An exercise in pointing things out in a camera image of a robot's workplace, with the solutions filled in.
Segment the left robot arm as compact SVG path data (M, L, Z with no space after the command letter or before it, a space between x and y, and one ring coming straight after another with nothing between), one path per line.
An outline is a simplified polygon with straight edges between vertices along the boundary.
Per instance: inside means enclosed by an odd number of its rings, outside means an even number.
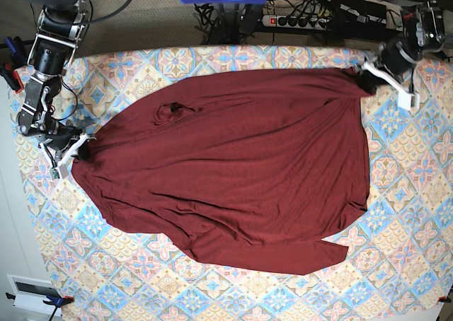
M400 85L401 77L414 71L423 52L441 51L446 40L443 8L437 0L382 1L401 7L403 33L358 66L357 84L370 94L385 83Z

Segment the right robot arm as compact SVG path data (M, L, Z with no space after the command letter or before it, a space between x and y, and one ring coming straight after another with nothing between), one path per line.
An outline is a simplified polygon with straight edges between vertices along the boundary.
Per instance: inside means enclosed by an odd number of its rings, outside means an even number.
M63 75L89 26L93 7L89 0L26 0L42 5L37 32L27 64L34 72L25 85L25 100L17 116L19 133L39 141L50 170L57 174L67 160L89 152L93 137L82 129L67 126L54 116L52 102L64 87Z

